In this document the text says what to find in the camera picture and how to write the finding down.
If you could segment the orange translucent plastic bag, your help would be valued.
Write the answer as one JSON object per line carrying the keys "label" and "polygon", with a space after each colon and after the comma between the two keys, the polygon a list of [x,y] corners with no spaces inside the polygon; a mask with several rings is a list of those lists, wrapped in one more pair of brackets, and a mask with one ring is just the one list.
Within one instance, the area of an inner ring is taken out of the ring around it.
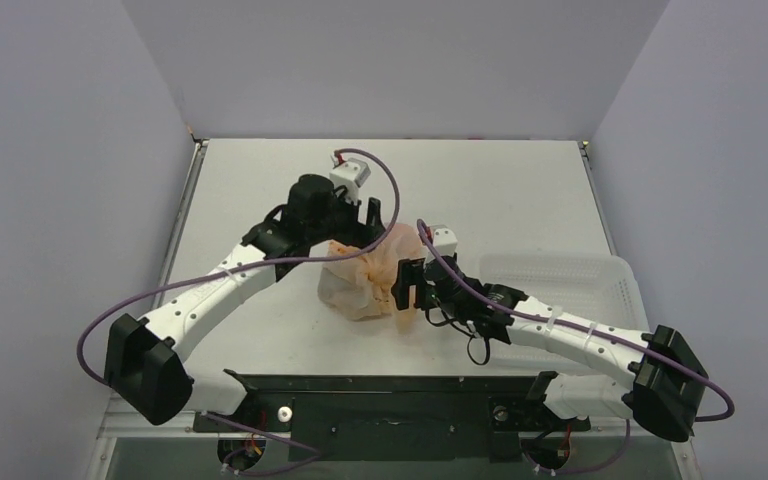
{"label": "orange translucent plastic bag", "polygon": [[415,323],[417,310],[412,306],[397,309],[391,289],[397,279],[398,263],[422,257],[423,246],[416,230],[397,223],[373,251],[323,264],[318,298],[349,321],[389,319],[399,333],[407,333]]}

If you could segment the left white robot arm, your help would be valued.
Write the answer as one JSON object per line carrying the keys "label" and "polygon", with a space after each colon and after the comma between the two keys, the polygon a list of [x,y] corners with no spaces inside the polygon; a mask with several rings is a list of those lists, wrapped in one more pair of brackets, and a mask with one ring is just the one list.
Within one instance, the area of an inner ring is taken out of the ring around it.
{"label": "left white robot arm", "polygon": [[150,424],[186,410],[218,413],[232,429],[251,427],[258,402],[228,373],[190,373],[185,363],[198,344],[239,306],[281,281],[311,249],[336,240],[370,249],[385,234],[381,203],[372,198],[359,219],[359,190],[369,171],[342,166],[328,176],[305,174],[276,207],[209,273],[140,318],[125,314],[110,327],[104,367],[107,384]]}

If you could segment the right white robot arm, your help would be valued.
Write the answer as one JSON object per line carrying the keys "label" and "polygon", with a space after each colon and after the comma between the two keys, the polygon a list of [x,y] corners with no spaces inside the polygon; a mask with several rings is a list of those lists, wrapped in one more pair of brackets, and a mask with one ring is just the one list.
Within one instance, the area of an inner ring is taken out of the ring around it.
{"label": "right white robot arm", "polygon": [[588,375],[558,374],[525,398],[525,416],[538,427],[610,416],[672,442],[693,434],[709,376],[670,327],[644,332],[565,313],[521,290],[467,277],[452,257],[399,261],[391,293],[397,309],[438,309],[484,344],[536,348],[589,368]]}

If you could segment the white perforated plastic tray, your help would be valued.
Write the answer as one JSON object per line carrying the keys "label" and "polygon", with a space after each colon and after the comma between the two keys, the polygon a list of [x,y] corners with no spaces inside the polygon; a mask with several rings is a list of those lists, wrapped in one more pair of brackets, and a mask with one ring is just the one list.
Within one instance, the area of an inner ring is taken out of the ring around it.
{"label": "white perforated plastic tray", "polygon": [[585,319],[629,330],[650,329],[633,271],[618,256],[536,250],[486,254],[479,261],[478,277]]}

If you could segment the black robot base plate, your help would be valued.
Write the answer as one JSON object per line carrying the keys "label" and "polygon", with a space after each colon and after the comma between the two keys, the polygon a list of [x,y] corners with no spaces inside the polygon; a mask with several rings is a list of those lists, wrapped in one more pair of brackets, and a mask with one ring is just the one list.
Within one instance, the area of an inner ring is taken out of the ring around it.
{"label": "black robot base plate", "polygon": [[525,376],[236,375],[246,389],[224,421],[197,414],[198,433],[236,424],[289,434],[289,457],[322,452],[327,461],[517,462],[546,433],[586,432],[544,404],[553,372]]}

